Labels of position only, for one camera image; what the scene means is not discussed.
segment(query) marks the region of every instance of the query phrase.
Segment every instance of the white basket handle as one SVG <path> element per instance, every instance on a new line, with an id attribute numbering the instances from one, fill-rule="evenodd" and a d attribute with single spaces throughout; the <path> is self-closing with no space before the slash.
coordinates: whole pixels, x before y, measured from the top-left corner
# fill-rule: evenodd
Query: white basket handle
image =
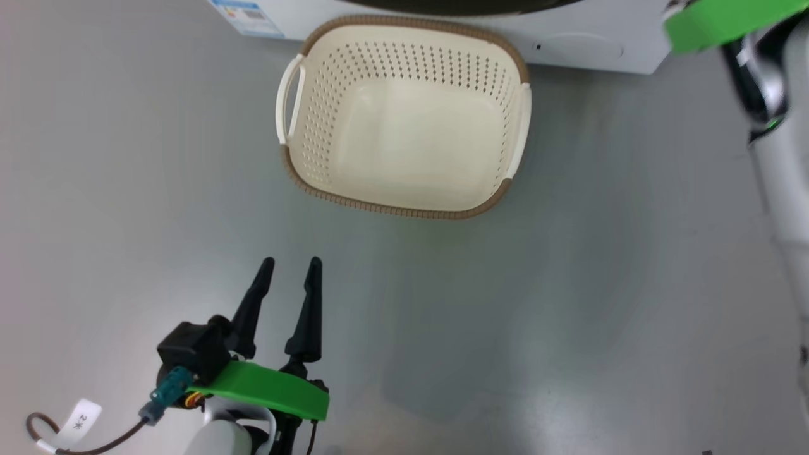
<path id="1" fill-rule="evenodd" d="M 520 101 L 519 125 L 517 130 L 517 140 L 514 144 L 514 152 L 511 154 L 511 163 L 506 170 L 506 178 L 513 178 L 517 173 L 520 161 L 523 160 L 525 142 L 528 139 L 528 127 L 531 124 L 531 84 L 523 83 L 522 99 Z"/>
<path id="2" fill-rule="evenodd" d="M 306 71 L 301 67 L 303 55 L 298 54 L 292 59 L 292 62 L 286 67 L 284 75 L 281 77 L 281 84 L 278 86 L 278 95 L 275 97 L 275 132 L 278 134 L 278 141 L 281 145 L 286 145 L 290 137 L 295 132 L 295 122 L 298 120 L 298 109 L 301 104 L 301 92 L 303 91 L 303 77 Z M 290 131 L 286 132 L 286 102 L 292 87 L 292 78 L 295 73 L 301 71 L 301 77 L 298 82 L 298 93 L 295 97 L 295 106 L 292 109 L 292 121 L 290 123 Z"/>

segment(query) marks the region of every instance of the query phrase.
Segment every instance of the laundry basket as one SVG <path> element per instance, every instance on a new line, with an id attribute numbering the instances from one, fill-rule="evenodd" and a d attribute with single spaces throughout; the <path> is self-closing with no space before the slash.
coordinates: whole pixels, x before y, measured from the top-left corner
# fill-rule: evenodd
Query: laundry basket
<path id="1" fill-rule="evenodd" d="M 282 158 L 298 186 L 419 218 L 463 219 L 494 206 L 517 171 L 530 120 L 527 67 L 506 40 L 388 16 L 315 30 L 276 102 Z"/>

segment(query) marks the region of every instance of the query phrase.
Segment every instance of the basket bottom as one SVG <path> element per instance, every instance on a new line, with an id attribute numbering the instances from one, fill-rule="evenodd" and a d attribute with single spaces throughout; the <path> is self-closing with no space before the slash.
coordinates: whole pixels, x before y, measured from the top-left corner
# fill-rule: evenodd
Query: basket bottom
<path id="1" fill-rule="evenodd" d="M 508 163 L 502 107 L 491 97 L 407 80 L 369 81 L 350 90 L 332 149 L 336 193 L 387 206 L 461 211 L 497 190 Z"/>

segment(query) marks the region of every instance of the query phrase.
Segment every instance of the gray floor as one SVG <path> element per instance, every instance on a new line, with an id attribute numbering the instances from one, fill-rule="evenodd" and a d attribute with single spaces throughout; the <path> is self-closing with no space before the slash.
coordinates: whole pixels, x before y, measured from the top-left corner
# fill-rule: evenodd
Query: gray floor
<path id="1" fill-rule="evenodd" d="M 204 0 L 0 5 L 8 453 L 36 453 L 28 412 L 81 397 L 105 406 L 83 447 L 128 427 L 157 342 L 231 313 L 264 255 L 274 367 L 324 261 L 316 453 L 806 451 L 794 311 L 717 55 L 652 77 L 532 68 L 510 193 L 439 223 L 289 181 L 273 105 L 297 48 Z M 198 426 L 172 412 L 116 452 L 182 453 Z"/>

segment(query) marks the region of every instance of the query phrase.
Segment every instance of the washing machine door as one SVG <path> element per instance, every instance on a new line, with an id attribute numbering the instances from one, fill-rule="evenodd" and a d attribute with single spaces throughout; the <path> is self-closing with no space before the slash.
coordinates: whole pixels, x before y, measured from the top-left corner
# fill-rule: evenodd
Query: washing machine door
<path id="1" fill-rule="evenodd" d="M 520 15 L 582 0 L 346 0 L 358 5 L 416 15 Z"/>

